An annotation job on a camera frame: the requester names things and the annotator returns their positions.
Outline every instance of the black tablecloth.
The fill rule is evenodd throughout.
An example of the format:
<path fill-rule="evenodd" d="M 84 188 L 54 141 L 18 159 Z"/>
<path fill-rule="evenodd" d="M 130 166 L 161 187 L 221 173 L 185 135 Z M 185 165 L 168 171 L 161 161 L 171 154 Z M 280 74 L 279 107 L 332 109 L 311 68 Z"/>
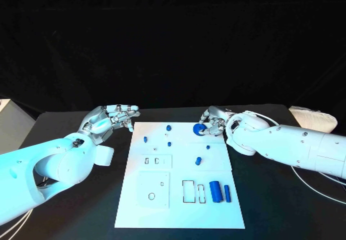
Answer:
<path fill-rule="evenodd" d="M 228 106 L 228 108 L 237 113 L 246 110 L 254 111 L 273 118 L 280 124 L 299 126 L 283 105 Z M 205 110 L 207 107 L 143 109 L 135 121 L 198 122 Z M 22 147 L 64 138 L 77 131 L 86 115 L 86 111 L 44 113 Z M 112 166 L 96 165 L 84 182 L 34 209 L 15 240 L 292 240 L 344 237 L 346 205 L 313 192 L 299 180 L 290 166 L 266 159 L 259 153 L 254 156 L 241 155 L 230 146 L 246 229 L 115 228 L 132 135 L 126 128 L 115 132 L 104 143 L 115 148 Z M 299 169 L 299 173 L 313 187 L 346 201 L 346 192 L 338 183 L 309 170 Z M 14 220 L 0 227 L 0 233 L 15 222 Z"/>

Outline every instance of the black backdrop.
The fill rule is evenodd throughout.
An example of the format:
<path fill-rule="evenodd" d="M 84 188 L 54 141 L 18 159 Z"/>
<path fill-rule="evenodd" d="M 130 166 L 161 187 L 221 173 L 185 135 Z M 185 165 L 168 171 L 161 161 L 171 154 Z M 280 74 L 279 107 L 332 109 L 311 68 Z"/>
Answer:
<path fill-rule="evenodd" d="M 0 95 L 34 116 L 273 103 L 345 118 L 342 2 L 2 4 Z"/>

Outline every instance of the white pegboard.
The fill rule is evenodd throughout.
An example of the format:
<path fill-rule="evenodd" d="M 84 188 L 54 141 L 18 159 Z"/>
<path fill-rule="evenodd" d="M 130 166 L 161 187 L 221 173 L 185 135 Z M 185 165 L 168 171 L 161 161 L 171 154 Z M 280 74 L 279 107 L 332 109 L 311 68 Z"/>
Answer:
<path fill-rule="evenodd" d="M 172 126 L 172 131 L 166 130 L 168 125 Z M 246 228 L 224 136 L 197 136 L 194 125 L 192 122 L 135 124 L 116 228 Z M 165 165 L 159 167 L 159 164 L 149 167 L 149 164 L 143 163 L 146 156 L 153 159 L 155 156 L 159 158 L 171 156 L 171 167 Z M 201 165 L 195 164 L 198 157 L 202 157 Z M 169 173 L 168 199 L 164 196 L 165 190 L 158 185 L 158 176 L 145 173 L 149 174 L 146 180 L 142 178 L 143 172 L 158 173 L 158 176 Z M 184 180 L 194 180 L 197 203 L 184 203 Z M 224 200 L 224 185 L 230 185 L 231 203 L 214 202 L 211 181 L 221 183 Z M 142 187 L 139 182 L 151 186 L 139 189 Z M 198 185 L 204 185 L 207 203 L 200 203 Z M 162 196 L 158 205 L 155 200 L 148 198 L 155 191 L 159 191 L 156 196 Z"/>

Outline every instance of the white robotic arm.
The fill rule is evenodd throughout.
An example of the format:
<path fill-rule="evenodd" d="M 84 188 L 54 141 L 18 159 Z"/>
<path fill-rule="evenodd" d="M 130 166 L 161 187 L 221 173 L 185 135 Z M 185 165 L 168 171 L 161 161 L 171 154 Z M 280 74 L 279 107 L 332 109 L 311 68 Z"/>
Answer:
<path fill-rule="evenodd" d="M 211 106 L 194 127 L 198 135 L 227 132 L 227 144 L 244 155 L 259 152 L 266 158 L 295 167 L 346 179 L 346 137 L 306 128 L 270 124 L 259 113 L 234 113 Z M 204 125 L 210 118 L 213 127 Z"/>
<path fill-rule="evenodd" d="M 127 127 L 133 132 L 130 118 L 139 115 L 138 106 L 100 106 L 86 116 L 78 132 L 0 155 L 0 225 L 78 184 L 94 164 L 110 166 L 115 149 L 100 144 L 115 129 Z M 37 186 L 34 170 L 57 182 Z"/>

